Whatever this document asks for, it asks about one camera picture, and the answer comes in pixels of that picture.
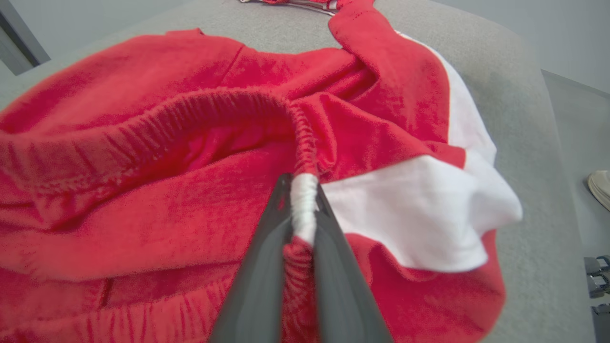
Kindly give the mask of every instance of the red fabric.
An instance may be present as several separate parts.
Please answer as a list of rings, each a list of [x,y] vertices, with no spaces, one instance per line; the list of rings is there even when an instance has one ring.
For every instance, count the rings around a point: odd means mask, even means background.
[[[367,1],[329,27],[344,49],[134,38],[4,109],[0,341],[205,341],[281,174],[330,182],[422,154],[463,167],[440,61]],[[493,240],[484,267],[439,274],[348,235],[397,342],[489,332],[504,302]],[[284,255],[284,341],[315,341],[310,247]]]

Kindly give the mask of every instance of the seam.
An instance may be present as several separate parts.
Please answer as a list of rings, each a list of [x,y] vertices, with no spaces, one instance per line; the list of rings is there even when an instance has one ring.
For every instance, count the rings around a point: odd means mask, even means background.
[[[227,88],[227,91],[238,91],[239,93],[241,92],[248,92],[250,87],[245,87],[245,88]],[[181,93],[177,96],[175,96],[174,98],[160,103],[159,105],[156,106],[155,110],[161,110],[159,109],[159,107],[171,107],[171,105],[177,105],[176,103],[180,103],[181,100],[188,100],[186,98],[188,98],[189,96],[192,96],[193,93],[197,93],[197,95],[199,95],[198,93],[203,92],[203,93],[207,93],[205,91],[194,91],[194,92],[188,92],[188,93]],[[304,118],[303,114],[299,113],[298,109],[295,109],[292,105],[291,102],[288,99],[285,99],[283,97],[279,97],[277,95],[274,95],[272,93],[270,93],[269,91],[265,91],[265,92],[261,92],[261,91],[256,91],[256,93],[258,93],[259,95],[266,95],[267,97],[269,97],[269,99],[267,99],[267,101],[270,101],[270,103],[265,103],[265,104],[261,104],[260,100],[257,103],[254,103],[253,106],[271,106],[271,107],[281,107],[283,108],[283,111],[286,111],[287,115],[290,117],[290,119],[293,121],[293,125],[296,126],[296,128],[300,128],[296,130],[297,135],[304,135],[307,138],[303,137],[305,139],[305,141],[307,142],[305,145],[308,147],[306,150],[307,151],[301,151],[300,153],[298,153],[298,155],[304,157],[307,156],[308,153],[311,153],[311,148],[313,148],[311,145],[313,145],[313,142],[310,142],[310,140],[312,140],[310,136],[310,134],[307,134],[307,129],[308,129],[308,122],[306,120],[306,118]],[[142,169],[145,169],[147,166],[150,165],[150,163],[153,163],[153,161],[158,160],[159,158],[167,155],[168,152],[168,145],[171,145],[173,142],[176,141],[176,135],[175,132],[167,132],[167,130],[163,127],[159,127],[159,124],[156,122],[156,119],[158,118],[150,118],[151,121],[149,123],[149,121],[147,120],[147,118],[141,118],[139,121],[142,121],[145,123],[146,127],[151,127],[154,126],[155,130],[154,132],[158,133],[157,130],[163,135],[163,137],[160,137],[160,140],[163,142],[159,142],[159,147],[158,149],[156,149],[156,151],[151,151],[151,150],[146,150],[146,153],[142,156],[131,156],[129,154],[128,151],[125,151],[124,148],[122,146],[120,146],[119,144],[117,144],[116,141],[114,141],[114,139],[112,137],[109,137],[109,135],[104,132],[103,134],[105,135],[105,139],[106,139],[106,143],[108,143],[110,146],[112,146],[113,148],[115,148],[114,153],[117,154],[117,156],[115,157],[116,159],[126,159],[124,160],[124,162],[127,162],[126,165],[124,165],[123,168],[118,168],[115,171],[112,172],[100,172],[100,174],[97,175],[93,175],[91,173],[81,173],[80,175],[75,175],[72,177],[68,177],[68,178],[57,178],[57,179],[53,179],[50,181],[46,181],[46,182],[36,182],[36,180],[30,179],[28,177],[20,177],[18,175],[17,170],[10,170],[8,168],[8,166],[0,166],[0,170],[2,170],[4,173],[6,173],[8,176],[10,176],[13,179],[13,182],[15,182],[18,186],[20,186],[20,188],[22,189],[27,189],[28,191],[34,193],[34,194],[38,194],[38,195],[57,195],[57,194],[63,194],[63,193],[81,193],[84,191],[89,191],[89,190],[94,190],[94,189],[98,189],[100,187],[113,187],[115,185],[119,185],[123,182],[129,182],[130,179],[133,179],[134,177],[137,176],[138,172]],[[195,124],[201,124],[200,120],[195,120],[196,123]],[[9,153],[13,152],[13,154],[16,152],[14,147],[11,145],[11,143],[9,142]],[[77,153],[80,156],[83,156],[85,153],[84,151],[77,151]],[[310,165],[312,164],[311,161],[311,156],[307,156],[305,157],[306,162],[304,163],[305,165]],[[297,168],[301,168],[303,163],[299,163],[299,165],[297,165]]]
[[[237,59],[242,55],[242,50],[245,47],[246,47],[245,45],[242,45],[241,48],[239,48],[239,50],[237,50],[237,54],[235,54],[235,57],[233,57],[233,60],[231,61],[231,63],[227,67],[227,71],[224,72],[223,77],[220,79],[220,82],[216,85],[216,87],[220,87],[220,85],[223,84],[224,79],[226,79],[226,76],[233,69],[233,65],[235,65],[235,63],[237,62]]]
[[[104,284],[102,285],[102,291],[100,294],[99,307],[105,308],[108,305],[108,299],[110,298],[110,291],[112,290],[112,284],[114,283],[114,279],[104,280]]]
[[[22,328],[34,327],[34,326],[36,326],[36,323],[52,323],[52,322],[60,322],[60,321],[64,321],[64,320],[75,320],[75,319],[78,319],[81,317],[88,317],[88,316],[92,316],[95,314],[101,315],[101,312],[124,311],[126,309],[131,309],[131,308],[134,308],[137,306],[151,306],[151,305],[165,302],[165,301],[173,299],[173,298],[178,298],[178,297],[184,298],[184,297],[188,296],[189,294],[195,294],[198,292],[204,292],[205,295],[209,298],[210,304],[211,304],[212,298],[209,296],[208,289],[210,289],[211,287],[220,286],[221,290],[224,289],[224,291],[226,293],[231,288],[232,281],[233,281],[233,279],[235,279],[236,276],[237,276],[237,272],[231,273],[229,275],[226,275],[226,276],[220,278],[219,280],[209,282],[209,283],[203,285],[202,287],[199,287],[192,291],[176,293],[176,294],[166,296],[166,297],[160,297],[160,298],[154,299],[153,301],[139,301],[139,302],[131,303],[128,305],[123,305],[123,306],[110,306],[110,307],[100,308],[100,309],[97,309],[94,311],[73,314],[71,316],[64,316],[64,317],[58,317],[58,318],[29,320],[26,323],[0,331],[0,337],[2,336],[3,333],[9,332],[9,331],[13,331],[13,330],[20,331]]]

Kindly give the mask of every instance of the white fabric panel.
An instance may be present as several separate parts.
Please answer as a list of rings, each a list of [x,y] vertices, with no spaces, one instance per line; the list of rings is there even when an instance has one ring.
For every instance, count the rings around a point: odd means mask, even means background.
[[[496,147],[466,85],[427,48],[447,71],[449,144],[465,149],[464,169],[420,156],[322,187],[345,233],[382,243],[405,267],[462,272],[487,261],[480,237],[521,220],[523,210],[493,167]]]
[[[290,185],[292,227],[294,235],[314,246],[315,197],[318,195],[318,178],[309,173],[296,175]]]

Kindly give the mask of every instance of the gray surface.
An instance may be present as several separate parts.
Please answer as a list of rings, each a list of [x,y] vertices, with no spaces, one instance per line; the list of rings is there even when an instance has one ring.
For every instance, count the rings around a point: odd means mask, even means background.
[[[557,119],[569,185],[583,241],[583,256],[610,253],[610,211],[584,183],[595,170],[610,170],[610,95],[551,73],[544,73]],[[610,295],[591,300],[607,303]]]
[[[438,50],[464,78],[498,146],[497,167],[525,219],[498,232],[508,302],[485,342],[594,341],[581,241],[540,68],[521,39],[476,16],[422,0],[378,0],[395,29]],[[328,17],[237,0],[195,1],[0,85],[0,107],[42,77],[139,34],[201,27],[270,52],[337,46]]]
[[[2,1],[13,4],[51,59],[58,59],[191,0]]]
[[[542,69],[610,93],[610,1],[434,1],[507,27],[532,45]]]

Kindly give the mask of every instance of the white wall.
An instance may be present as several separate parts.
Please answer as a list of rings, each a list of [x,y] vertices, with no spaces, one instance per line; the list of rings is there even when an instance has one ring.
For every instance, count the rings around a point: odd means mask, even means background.
[[[190,0],[10,0],[51,59]]]
[[[507,27],[542,69],[610,93],[610,0],[435,1]]]

